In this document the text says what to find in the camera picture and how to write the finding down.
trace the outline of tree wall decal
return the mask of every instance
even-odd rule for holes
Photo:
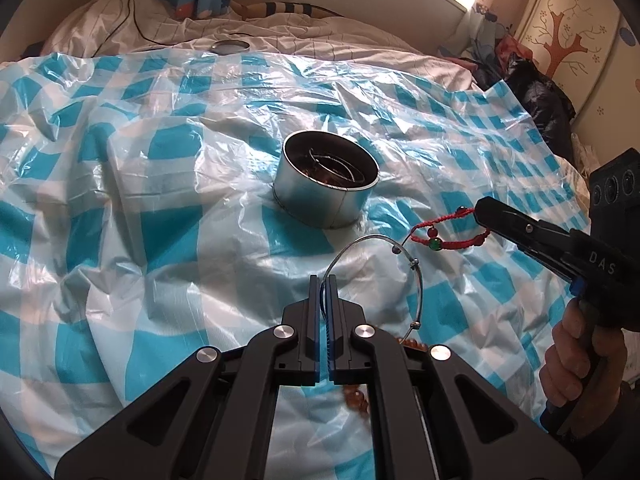
[[[543,46],[548,52],[550,62],[549,67],[546,69],[546,75],[549,77],[553,77],[556,74],[558,67],[562,63],[567,63],[574,75],[578,75],[578,70],[585,74],[588,73],[585,64],[580,60],[565,59],[571,54],[578,52],[584,54],[592,53],[594,62],[600,62],[600,57],[597,56],[597,53],[601,51],[601,48],[588,48],[583,45],[582,42],[584,40],[595,40],[597,35],[604,34],[607,29],[603,25],[599,25],[598,28],[595,28],[596,25],[591,25],[591,28],[574,33],[571,25],[567,23],[567,21],[572,18],[579,18],[578,12],[593,16],[591,7],[583,9],[578,1],[579,0],[574,0],[574,4],[571,7],[567,7],[561,12],[555,12],[552,8],[554,6],[554,0],[547,0],[546,8],[548,9],[548,13],[546,10],[541,10],[540,22],[542,24],[533,26],[533,28],[539,31],[538,36],[536,38],[527,38],[531,43]],[[551,24],[553,26],[551,30],[549,29],[549,16],[551,16]],[[538,39],[545,37],[546,41],[544,43]]]

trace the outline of bed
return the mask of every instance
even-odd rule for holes
[[[588,229],[583,179],[541,142],[506,85],[481,92],[462,66],[343,16],[232,11],[178,22],[158,0],[136,0],[142,32],[174,46],[143,40],[133,22],[109,37],[125,2],[79,7],[44,57],[0,72],[0,206],[15,221],[0,247],[9,284],[0,294],[13,302],[0,312],[4,354],[13,352],[0,367],[0,406],[42,468],[34,475],[52,474],[66,450],[194,349],[235,348],[274,324],[358,234],[403,238],[420,219],[488,194]],[[249,52],[208,52],[238,38]],[[306,228],[271,197],[279,144],[305,128],[351,138],[381,167],[353,228]],[[446,236],[474,227],[457,221]],[[383,249],[356,251],[337,273],[371,322],[399,334],[415,295]],[[418,338],[447,342],[536,418],[537,370],[566,285],[504,240],[461,254],[412,251],[432,301]],[[384,290],[372,287],[379,275]],[[627,378],[637,366],[630,360]],[[326,370],[321,379],[281,393],[266,478],[373,478],[366,417]]]

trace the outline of metal tin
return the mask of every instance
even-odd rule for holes
[[[213,44],[211,51],[219,56],[228,56],[229,54],[246,52],[250,47],[251,45],[242,40],[221,40]]]
[[[303,130],[282,143],[273,194],[301,222],[335,229],[358,219],[379,174],[375,159],[355,142]]]

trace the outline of checkered tablecloth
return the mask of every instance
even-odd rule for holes
[[[322,129],[380,165],[363,218],[322,231],[271,184],[284,137]],[[402,239],[492,195],[584,229],[574,192],[508,87],[448,92],[393,70],[277,54],[53,54],[0,72],[0,406],[33,456],[60,456],[196,348],[225,351],[306,297],[359,235]],[[472,218],[441,236],[469,238]],[[446,342],[535,418],[566,285],[491,237],[435,253],[419,336]],[[404,333],[406,262],[370,242],[335,268],[369,322]],[[268,478],[373,478],[370,429],[327,380],[281,390]]]

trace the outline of red braided bracelet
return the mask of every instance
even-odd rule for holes
[[[434,251],[441,251],[443,249],[457,251],[460,249],[467,249],[473,246],[481,246],[484,244],[484,241],[487,239],[491,231],[486,229],[484,233],[480,233],[479,235],[470,238],[469,240],[462,240],[459,242],[444,242],[440,238],[438,238],[438,230],[434,227],[434,225],[439,224],[440,222],[445,222],[447,220],[455,220],[457,218],[464,218],[474,212],[474,208],[472,207],[464,207],[460,206],[455,213],[450,215],[441,216],[440,218],[436,218],[435,220],[427,220],[426,222],[422,222],[414,226],[409,232],[409,236],[412,241],[418,242],[419,244],[426,245],[428,248]],[[422,229],[423,227],[428,227],[427,236],[429,238],[421,238],[417,235],[414,235],[414,232],[417,229]]]

